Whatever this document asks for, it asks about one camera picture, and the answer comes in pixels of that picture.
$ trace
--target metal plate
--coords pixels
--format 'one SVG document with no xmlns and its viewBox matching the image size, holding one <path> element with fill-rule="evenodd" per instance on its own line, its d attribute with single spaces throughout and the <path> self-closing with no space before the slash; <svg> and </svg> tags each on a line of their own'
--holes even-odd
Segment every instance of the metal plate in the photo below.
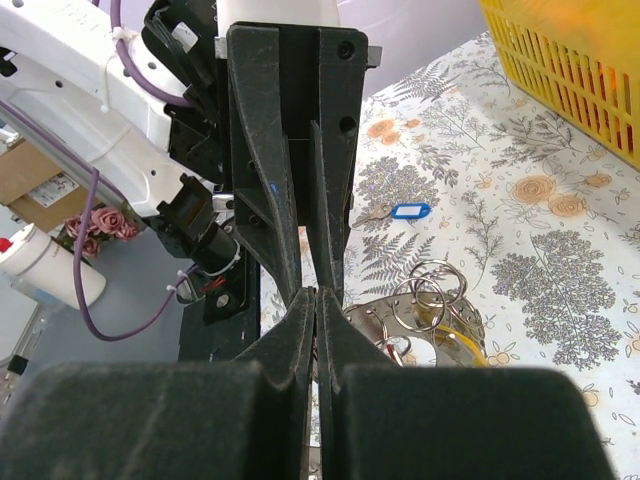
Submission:
<svg viewBox="0 0 640 480">
<path fill-rule="evenodd" d="M 429 292 L 420 293 L 425 303 L 439 301 L 439 296 Z M 447 301 L 454 296 L 446 294 Z M 436 351 L 436 366 L 484 366 L 485 332 L 478 310 L 466 299 L 452 303 L 445 312 L 440 326 L 433 332 L 414 333 L 398 323 L 395 312 L 402 320 L 415 327 L 431 325 L 436 309 L 426 309 L 417 304 L 412 293 L 390 296 L 373 302 L 349 307 L 347 319 L 373 343 L 384 341 L 386 327 L 388 337 L 420 338 L 431 343 Z"/>
</svg>

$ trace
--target pink flower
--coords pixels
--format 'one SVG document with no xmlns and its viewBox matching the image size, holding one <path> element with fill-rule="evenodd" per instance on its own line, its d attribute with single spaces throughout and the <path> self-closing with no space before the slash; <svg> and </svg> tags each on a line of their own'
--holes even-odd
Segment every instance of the pink flower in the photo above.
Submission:
<svg viewBox="0 0 640 480">
<path fill-rule="evenodd" d="M 125 223 L 124 215 L 116 207 L 98 208 L 91 212 L 91 220 L 102 233 L 115 234 Z"/>
<path fill-rule="evenodd" d="M 71 238 L 74 240 L 78 238 L 78 233 L 80 233 L 80 215 L 65 220 L 64 228 Z"/>
<path fill-rule="evenodd" d="M 64 221 L 64 227 L 67 231 L 67 234 L 69 234 L 69 236 L 74 240 L 78 238 L 78 235 L 80 234 L 80 223 L 81 223 L 80 215 L 77 215 L 75 217 L 69 218 Z M 97 232 L 99 232 L 98 226 L 95 223 L 93 223 L 91 218 L 89 218 L 89 228 L 87 229 L 87 233 L 90 234 L 90 233 L 97 233 Z"/>
<path fill-rule="evenodd" d="M 122 240 L 123 242 L 129 242 L 133 240 L 138 235 L 138 229 L 135 225 L 124 222 L 120 230 L 116 232 L 116 238 Z"/>
<path fill-rule="evenodd" d="M 95 238 L 88 237 L 84 241 L 84 245 L 82 247 L 82 254 L 85 257 L 97 257 L 100 253 L 100 244 Z"/>
</svg>

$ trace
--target floral tablecloth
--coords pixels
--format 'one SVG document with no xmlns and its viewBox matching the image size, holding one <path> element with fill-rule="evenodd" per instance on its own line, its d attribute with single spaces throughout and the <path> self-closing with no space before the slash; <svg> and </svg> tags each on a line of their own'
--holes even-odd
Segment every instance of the floral tablecloth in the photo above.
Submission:
<svg viewBox="0 0 640 480">
<path fill-rule="evenodd" d="M 352 218 L 382 203 L 433 211 L 352 231 L 345 306 L 448 259 L 485 319 L 489 364 L 568 375 L 616 474 L 640 479 L 639 172 L 509 83 L 488 34 L 366 100 L 361 120 Z M 284 306 L 262 283 L 267 330 Z"/>
</svg>

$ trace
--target cardboard box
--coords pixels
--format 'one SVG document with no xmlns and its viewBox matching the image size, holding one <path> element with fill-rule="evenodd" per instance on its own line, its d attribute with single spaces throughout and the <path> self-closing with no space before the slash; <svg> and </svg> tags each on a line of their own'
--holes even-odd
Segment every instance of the cardboard box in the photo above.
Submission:
<svg viewBox="0 0 640 480">
<path fill-rule="evenodd" d="M 26 141 L 0 155 L 0 203 L 49 232 L 78 215 L 87 190 Z"/>
</svg>

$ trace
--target red cap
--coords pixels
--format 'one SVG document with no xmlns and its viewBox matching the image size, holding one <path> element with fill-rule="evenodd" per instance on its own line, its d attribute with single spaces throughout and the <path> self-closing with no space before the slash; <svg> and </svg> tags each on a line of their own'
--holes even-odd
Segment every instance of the red cap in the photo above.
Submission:
<svg viewBox="0 0 640 480">
<path fill-rule="evenodd" d="M 0 253 L 4 253 L 9 250 L 11 245 L 13 245 L 13 243 L 11 243 L 11 240 L 9 240 L 8 238 L 0 237 Z"/>
</svg>

